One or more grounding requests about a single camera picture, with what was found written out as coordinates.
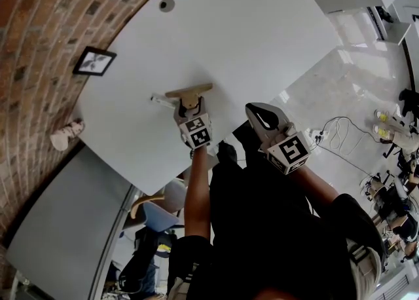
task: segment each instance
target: power strip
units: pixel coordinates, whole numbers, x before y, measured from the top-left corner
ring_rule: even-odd
[[[308,133],[308,137],[310,137],[313,142],[320,144],[321,142],[325,141],[329,137],[329,131],[311,129],[310,132]]]

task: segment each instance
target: cable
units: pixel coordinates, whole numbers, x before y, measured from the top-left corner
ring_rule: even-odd
[[[352,119],[350,119],[350,118],[349,118],[349,117],[347,117],[347,116],[336,116],[336,117],[333,117],[332,119],[329,119],[329,120],[325,123],[325,125],[323,126],[323,129],[321,130],[321,134],[323,134],[323,132],[325,131],[326,126],[327,126],[327,123],[329,123],[329,122],[331,122],[331,121],[333,121],[333,120],[335,120],[335,119],[347,119],[347,120],[349,120],[349,121],[352,123],[352,125],[353,125],[354,127],[356,127],[359,131],[363,132],[364,134],[368,134],[368,135],[370,135],[370,137],[371,137],[371,138],[372,138],[372,139],[373,139],[376,143],[381,143],[380,141],[375,140],[374,136],[373,136],[370,132],[368,132],[368,131],[364,131],[364,130],[362,130],[362,129],[358,128],[358,127],[357,127],[357,125],[356,125],[354,122],[352,122]]]
[[[364,171],[362,168],[360,168],[360,167],[356,166],[355,164],[352,164],[350,161],[346,160],[346,159],[345,159],[344,157],[342,157],[341,155],[338,155],[337,153],[335,153],[335,152],[333,152],[333,151],[330,151],[329,149],[326,149],[325,147],[323,147],[323,146],[321,146],[321,145],[318,145],[318,147],[320,147],[320,148],[322,148],[323,150],[326,150],[326,151],[328,151],[328,152],[332,153],[332,154],[333,154],[333,155],[335,155],[335,156],[338,156],[338,157],[339,157],[339,158],[341,158],[342,160],[345,160],[348,164],[351,164],[353,167],[355,167],[355,168],[357,168],[358,170],[360,170],[361,172],[363,172],[363,173],[367,174],[370,178],[372,178],[372,179],[374,179],[374,178],[375,178],[375,176],[374,176],[374,175],[372,175],[372,174],[370,174],[370,173],[368,173],[368,172]]]
[[[346,153],[346,154],[344,154],[344,153],[342,153],[341,151],[340,151],[340,149],[342,148],[342,146],[343,146],[343,144],[344,144],[344,142],[345,142],[345,140],[346,140],[346,137],[348,137],[348,134],[349,134],[349,123],[348,123],[348,129],[346,130],[346,135],[345,135],[345,137],[344,137],[344,139],[342,140],[342,142],[340,142],[341,141],[341,137],[340,137],[340,134],[339,134],[339,130],[340,130],[340,123],[339,123],[339,121],[341,120],[341,119],[338,119],[337,121],[336,121],[336,133],[335,133],[335,135],[332,137],[332,139],[331,139],[331,141],[330,141],[330,148],[332,149],[332,150],[338,150],[338,152],[341,154],[341,155],[344,155],[344,156],[348,156],[348,155],[350,155],[351,153],[352,153],[352,151],[359,145],[359,143],[361,143],[361,140],[364,138],[364,136],[366,136],[366,134],[364,134],[364,135],[362,135],[362,137],[359,139],[359,141],[356,143],[356,145],[352,148],[352,150],[350,151],[350,152],[348,152],[348,153]],[[338,143],[338,146],[337,147],[332,147],[332,143],[333,143],[333,140],[335,140],[335,138],[336,137],[338,137],[338,139],[339,139],[339,143]]]
[[[314,143],[316,143],[316,146],[313,147],[312,149],[310,149],[310,151],[315,150],[316,147],[319,146],[319,144],[321,143],[321,136],[316,136],[315,140],[313,141],[313,143],[309,147],[313,146]]]

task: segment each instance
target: white table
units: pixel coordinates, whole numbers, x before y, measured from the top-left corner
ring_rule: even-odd
[[[214,83],[205,97],[218,143],[246,120],[247,102],[269,102],[337,45],[314,0],[174,1],[164,13],[150,0],[130,20],[75,109],[83,142],[148,195],[191,164],[173,111],[152,93]]]

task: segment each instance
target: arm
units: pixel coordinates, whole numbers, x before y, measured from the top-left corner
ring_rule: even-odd
[[[211,211],[208,187],[207,147],[194,151],[191,178],[185,200],[185,236],[198,235],[210,240]]]
[[[304,191],[310,204],[319,215],[321,215],[324,207],[330,205],[339,196],[336,189],[331,187],[307,166],[300,167],[289,176]]]
[[[412,160],[410,162],[410,174],[409,174],[409,181],[411,183],[415,183],[418,184],[419,183],[419,178],[414,176],[414,171],[416,169],[416,161]]]

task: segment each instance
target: person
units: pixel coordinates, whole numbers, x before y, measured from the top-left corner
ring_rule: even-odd
[[[388,114],[381,110],[375,111],[375,117],[385,123],[385,127],[378,124],[373,125],[373,132],[380,136],[383,140],[392,141],[402,149],[403,156],[406,161],[410,161],[411,157],[419,148],[419,134],[410,132],[404,126],[401,126],[395,119],[390,119]]]
[[[167,258],[169,253],[159,248],[171,248],[172,243],[177,239],[176,235],[169,229],[156,232],[145,226],[136,231],[134,242],[135,250],[131,260],[118,274],[111,274],[108,282],[116,281],[117,289],[128,294],[131,300],[151,300],[161,296],[156,292],[156,269],[155,255]]]
[[[399,101],[404,101],[405,105],[401,112],[403,117],[406,117],[406,114],[409,111],[412,111],[414,117],[419,117],[419,94],[413,90],[404,89],[399,95]]]
[[[409,168],[410,168],[409,176],[407,177],[408,181],[411,182],[411,183],[413,183],[413,184],[415,184],[415,185],[418,185],[419,184],[418,161],[412,159],[409,162]]]
[[[206,147],[194,150],[168,299],[367,299],[385,259],[367,213],[307,166],[282,175],[248,122],[234,135],[247,166],[221,143],[210,188]]]
[[[400,179],[396,177],[394,183],[387,190],[378,178],[373,178],[369,183],[369,194],[375,201],[378,215],[386,219],[390,230],[405,242],[405,259],[412,259],[417,251],[418,210],[408,200]]]

